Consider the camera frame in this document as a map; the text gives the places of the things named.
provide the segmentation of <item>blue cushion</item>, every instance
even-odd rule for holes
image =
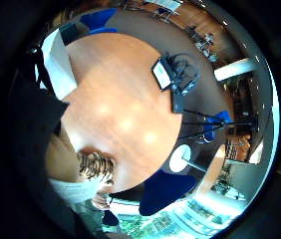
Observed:
[[[179,199],[196,184],[189,175],[165,173],[161,169],[144,182],[140,215],[151,216]]]
[[[105,31],[107,29],[105,28],[105,24],[116,12],[117,12],[116,8],[109,8],[98,12],[83,15],[80,21],[88,26],[90,32],[96,31],[98,29],[104,29]]]

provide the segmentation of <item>office chair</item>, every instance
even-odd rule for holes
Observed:
[[[203,130],[191,135],[179,137],[178,139],[192,138],[195,140],[195,142],[198,143],[212,142],[215,137],[215,132],[229,125],[250,125],[251,130],[257,130],[257,126],[258,126],[257,116],[251,117],[246,121],[234,122],[230,118],[228,111],[220,112],[215,116],[204,115],[202,113],[194,112],[190,110],[183,110],[183,111],[187,113],[195,114],[203,118],[203,122],[183,122],[182,124],[203,125]]]
[[[83,15],[80,18],[80,21],[90,29],[88,35],[97,34],[97,33],[106,33],[106,32],[116,33],[118,32],[116,28],[108,28],[105,26],[105,24],[116,12],[117,12],[116,8],[109,8],[98,12]]]
[[[196,179],[189,175],[170,174],[158,170],[144,182],[140,215],[151,216],[181,198],[194,187]]]

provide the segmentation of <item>orange tabletop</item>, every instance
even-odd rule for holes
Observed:
[[[181,124],[151,72],[159,52],[117,33],[84,37],[67,52],[78,87],[64,98],[70,105],[62,121],[74,148],[116,160],[115,185],[104,192],[137,186],[168,158]]]

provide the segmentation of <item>desk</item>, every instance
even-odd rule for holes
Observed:
[[[75,148],[99,149],[117,162],[114,193],[139,185],[168,158],[181,115],[171,112],[151,67],[159,52],[117,33],[84,37],[67,46],[78,87],[62,121]]]
[[[194,189],[192,195],[204,195],[206,194],[213,184],[216,182],[223,163],[225,159],[225,145],[221,145],[220,148],[218,149],[216,155],[212,159],[210,165],[208,166],[208,169],[206,173],[204,174],[203,178],[201,179],[200,183],[198,186]]]

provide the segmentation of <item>cable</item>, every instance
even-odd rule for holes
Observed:
[[[185,96],[192,92],[196,88],[196,83],[198,79],[200,78],[199,70],[195,65],[191,65],[188,60],[182,59],[177,61],[176,58],[179,56],[187,56],[191,58],[194,62],[196,62],[196,59],[187,53],[179,53],[170,56],[168,52],[163,54],[163,56],[166,58],[168,64],[172,68],[172,70],[175,73],[174,80],[172,82],[173,88],[172,90],[178,94]],[[188,69],[193,70],[193,74],[189,74],[187,71]],[[187,82],[185,86],[181,86],[180,84],[183,82]]]

